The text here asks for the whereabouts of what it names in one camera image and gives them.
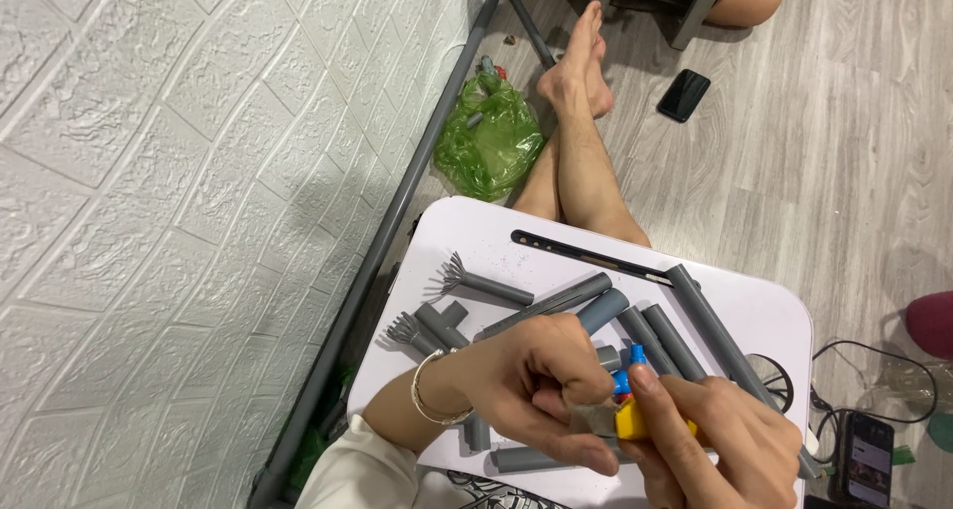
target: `forearm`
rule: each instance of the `forearm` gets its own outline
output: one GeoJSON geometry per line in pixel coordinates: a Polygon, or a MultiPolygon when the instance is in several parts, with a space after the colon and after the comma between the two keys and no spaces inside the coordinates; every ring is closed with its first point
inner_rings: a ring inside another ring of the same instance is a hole
{"type": "MultiPolygon", "coordinates": [[[[462,351],[428,362],[420,373],[420,401],[438,418],[451,418],[470,408],[470,402],[457,390],[459,376],[455,364],[462,351]]],[[[420,454],[446,427],[424,418],[411,398],[411,369],[387,383],[368,403],[364,420],[382,438],[420,454]]]]}

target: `textured white wall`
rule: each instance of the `textured white wall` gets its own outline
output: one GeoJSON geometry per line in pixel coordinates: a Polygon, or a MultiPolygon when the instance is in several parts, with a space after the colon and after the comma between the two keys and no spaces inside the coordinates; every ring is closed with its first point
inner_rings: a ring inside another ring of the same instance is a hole
{"type": "Polygon", "coordinates": [[[0,0],[0,507],[244,503],[480,0],[0,0]]]}

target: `white table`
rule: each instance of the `white table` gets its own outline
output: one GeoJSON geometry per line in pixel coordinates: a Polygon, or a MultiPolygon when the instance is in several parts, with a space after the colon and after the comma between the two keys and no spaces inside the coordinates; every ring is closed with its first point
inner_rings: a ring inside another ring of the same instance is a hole
{"type": "MultiPolygon", "coordinates": [[[[348,400],[348,414],[360,414],[374,394],[399,373],[411,369],[420,354],[410,346],[392,342],[384,330],[401,311],[413,312],[423,302],[432,302],[443,310],[458,300],[470,311],[459,331],[473,336],[516,308],[492,297],[465,288],[457,288],[440,297],[442,266],[450,255],[459,252],[468,271],[535,293],[537,299],[579,280],[605,271],[613,286],[621,290],[638,308],[660,304],[673,324],[713,374],[723,374],[698,337],[672,290],[635,276],[604,270],[582,261],[520,246],[510,240],[514,229],[547,237],[554,241],[584,247],[600,254],[665,271],[684,263],[718,312],[742,351],[775,359],[787,371],[794,387],[794,402],[787,417],[802,432],[807,426],[808,388],[810,383],[812,327],[804,304],[786,288],[732,271],[693,263],[645,247],[631,245],[562,223],[550,222],[518,211],[463,197],[434,202],[424,212],[413,235],[390,299],[377,323],[374,338],[354,378],[348,400]]],[[[623,348],[628,336],[617,321],[593,335],[597,347],[623,348]]],[[[614,478],[605,478],[583,468],[565,468],[523,474],[501,475],[490,462],[489,452],[470,454],[463,443],[462,428],[441,435],[421,456],[421,464],[448,468],[496,478],[543,498],[570,507],[647,507],[641,475],[635,464],[626,464],[614,478]]],[[[494,449],[518,446],[491,433],[494,449]]],[[[804,482],[795,485],[799,497],[804,482]]]]}

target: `phone screen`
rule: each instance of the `phone screen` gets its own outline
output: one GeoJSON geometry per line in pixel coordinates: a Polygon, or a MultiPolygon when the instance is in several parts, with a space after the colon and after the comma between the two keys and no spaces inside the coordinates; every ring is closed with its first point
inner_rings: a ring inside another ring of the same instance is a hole
{"type": "Polygon", "coordinates": [[[864,415],[854,415],[850,458],[847,460],[847,492],[854,498],[890,506],[890,474],[893,470],[893,427],[864,415]]]}
{"type": "Polygon", "coordinates": [[[711,81],[690,69],[683,69],[659,101],[659,112],[680,124],[695,112],[711,81]]]}

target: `gray laminate floor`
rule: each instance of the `gray laminate floor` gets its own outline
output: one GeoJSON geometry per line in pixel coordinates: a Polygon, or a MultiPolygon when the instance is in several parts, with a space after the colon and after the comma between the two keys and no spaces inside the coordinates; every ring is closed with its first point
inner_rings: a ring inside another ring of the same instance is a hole
{"type": "MultiPolygon", "coordinates": [[[[524,2],[559,51],[586,0],[524,2]]],[[[506,0],[491,28],[480,53],[549,125],[539,62],[506,0]]],[[[785,0],[767,24],[705,28],[684,53],[645,14],[610,12],[602,34],[615,109],[599,126],[654,246],[792,289],[815,349],[843,337],[924,358],[898,312],[953,290],[953,0],[785,0]],[[655,105],[686,67],[712,86],[678,125],[655,105]]],[[[428,175],[409,216],[445,194],[428,175]]],[[[817,391],[910,415],[873,393],[883,365],[844,348],[815,363],[817,391]]],[[[897,425],[918,462],[897,470],[894,507],[953,500],[953,455],[924,428],[897,425]]]]}

